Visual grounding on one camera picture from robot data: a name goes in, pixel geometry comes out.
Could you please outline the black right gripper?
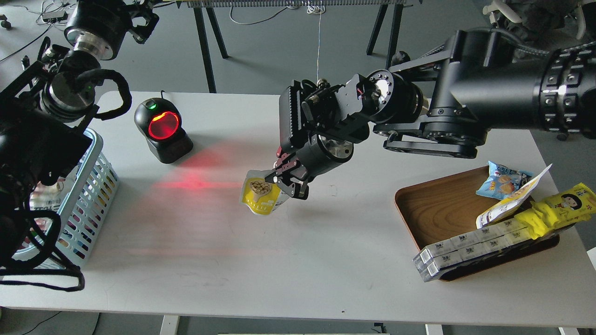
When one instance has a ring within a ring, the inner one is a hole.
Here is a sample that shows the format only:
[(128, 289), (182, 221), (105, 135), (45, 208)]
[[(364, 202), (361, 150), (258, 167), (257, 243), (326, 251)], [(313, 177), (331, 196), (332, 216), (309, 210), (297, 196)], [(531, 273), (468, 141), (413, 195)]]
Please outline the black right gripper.
[(271, 184), (278, 184), (291, 198), (306, 200), (309, 196), (307, 183), (348, 162), (353, 156), (354, 144), (317, 134), (302, 134), (298, 139), (305, 140), (300, 148), (298, 144), (291, 144), (283, 132), (280, 133), (278, 161), (264, 179)]

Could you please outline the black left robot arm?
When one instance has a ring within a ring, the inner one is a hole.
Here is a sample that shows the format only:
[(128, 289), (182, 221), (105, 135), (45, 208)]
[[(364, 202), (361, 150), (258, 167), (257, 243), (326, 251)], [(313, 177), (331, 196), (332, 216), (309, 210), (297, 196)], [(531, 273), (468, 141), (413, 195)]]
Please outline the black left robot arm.
[(79, 266), (58, 250), (60, 215), (32, 210), (38, 184), (67, 176), (91, 146), (84, 134), (94, 118), (110, 120), (130, 109), (126, 79), (102, 69), (125, 34), (144, 44), (159, 17), (155, 0), (79, 0), (64, 36), (69, 47), (41, 49), (38, 59), (1, 92), (1, 275), (62, 275), (84, 289)]

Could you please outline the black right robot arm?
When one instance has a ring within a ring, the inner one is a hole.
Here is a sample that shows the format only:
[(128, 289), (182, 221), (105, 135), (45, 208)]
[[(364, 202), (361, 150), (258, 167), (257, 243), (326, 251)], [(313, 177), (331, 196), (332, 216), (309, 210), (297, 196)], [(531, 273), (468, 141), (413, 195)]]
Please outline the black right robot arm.
[(344, 85), (294, 82), (279, 100), (280, 146), (265, 180), (304, 200), (370, 132), (401, 153), (472, 159), (491, 129), (595, 137), (595, 43), (552, 52), (498, 28), (458, 31), (429, 55)]

